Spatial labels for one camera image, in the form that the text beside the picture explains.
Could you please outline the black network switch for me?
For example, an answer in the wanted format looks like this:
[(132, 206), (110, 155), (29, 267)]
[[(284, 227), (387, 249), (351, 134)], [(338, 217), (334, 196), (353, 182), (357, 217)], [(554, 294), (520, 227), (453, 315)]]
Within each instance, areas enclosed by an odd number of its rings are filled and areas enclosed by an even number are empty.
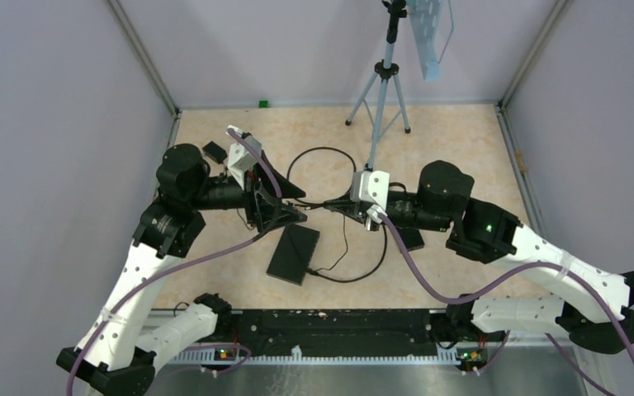
[(419, 230), (407, 228), (398, 228), (397, 230), (408, 252), (420, 250), (425, 247), (425, 241)]
[(266, 274), (302, 286), (319, 242), (320, 231), (297, 224), (284, 228), (268, 264)]

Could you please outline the black power adapter with cord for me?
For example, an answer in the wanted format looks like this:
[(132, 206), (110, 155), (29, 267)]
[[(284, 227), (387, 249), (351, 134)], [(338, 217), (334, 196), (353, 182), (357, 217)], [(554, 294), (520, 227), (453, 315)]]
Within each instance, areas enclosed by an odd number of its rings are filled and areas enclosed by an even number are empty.
[[(339, 148), (334, 148), (334, 147), (329, 147), (329, 146), (318, 146), (318, 147), (308, 148), (307, 150), (305, 150), (302, 153), (298, 154), (291, 161), (291, 163), (289, 164), (288, 170), (287, 170), (286, 179), (290, 180), (290, 175), (291, 175), (292, 168), (294, 167), (295, 163), (299, 159), (301, 159), (302, 157), (304, 157), (308, 153), (312, 153), (312, 152), (320, 151), (320, 150), (327, 150), (327, 151), (332, 151), (332, 152), (335, 152), (335, 153), (342, 154), (347, 159), (349, 159), (350, 162), (352, 163), (353, 171), (356, 170), (356, 163), (355, 163), (354, 159), (352, 158), (352, 156), (350, 154), (344, 152), (343, 150), (341, 150)], [(216, 163), (218, 163), (220, 165), (224, 165), (225, 168), (228, 168), (228, 165), (225, 163), (225, 160), (229, 157), (229, 155), (227, 154), (227, 152), (223, 148), (221, 148), (215, 142), (210, 141), (206, 146), (204, 146), (202, 148), (202, 152), (205, 155), (207, 155), (214, 162), (216, 162)], [(309, 201), (302, 200), (302, 199), (299, 199), (299, 198), (295, 198), (294, 201), (296, 202), (296, 205), (298, 207), (301, 207), (301, 208), (306, 209), (306, 210), (315, 210), (315, 209), (319, 209), (319, 208), (322, 207), (321, 203), (309, 202)], [(346, 219), (343, 219), (343, 240), (344, 240), (344, 244), (345, 244), (345, 250), (344, 250), (343, 254), (336, 260), (336, 262), (332, 266), (330, 266), (330, 267), (321, 267), (319, 269), (312, 270), (310, 272), (310, 274), (314, 275), (315, 273), (319, 273), (320, 271), (332, 271), (345, 258), (345, 256), (348, 254), (349, 245), (348, 245), (348, 237), (346, 235), (345, 226), (346, 226)]]

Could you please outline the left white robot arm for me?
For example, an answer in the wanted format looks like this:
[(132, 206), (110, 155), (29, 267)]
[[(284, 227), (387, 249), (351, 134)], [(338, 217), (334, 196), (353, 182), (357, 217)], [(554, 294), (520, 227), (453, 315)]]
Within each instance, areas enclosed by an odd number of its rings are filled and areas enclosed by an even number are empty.
[(168, 149), (156, 172), (158, 195), (143, 212), (121, 275), (87, 335), (56, 363), (102, 395), (143, 395), (172, 358), (203, 338), (221, 341), (232, 308), (216, 294), (198, 296), (152, 332), (143, 326), (170, 271), (182, 268), (205, 228), (205, 210), (244, 210), (259, 236), (306, 217), (294, 200), (305, 193), (272, 167), (261, 149), (234, 144), (227, 170), (211, 175), (193, 144)]

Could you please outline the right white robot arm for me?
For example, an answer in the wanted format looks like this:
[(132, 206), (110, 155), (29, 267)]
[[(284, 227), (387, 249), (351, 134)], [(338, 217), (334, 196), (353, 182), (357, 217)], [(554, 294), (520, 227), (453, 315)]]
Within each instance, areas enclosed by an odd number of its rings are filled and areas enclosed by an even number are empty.
[(417, 190), (397, 191), (383, 171), (364, 170), (328, 210), (367, 229), (389, 227), (445, 232), (446, 246), (460, 257), (522, 276), (547, 296), (496, 298), (491, 288), (447, 297), (453, 333), (472, 340), (479, 333), (536, 332), (567, 337), (586, 350), (613, 355), (634, 344), (634, 271), (602, 270), (553, 245), (507, 210), (472, 196), (474, 179), (437, 160), (419, 174)]

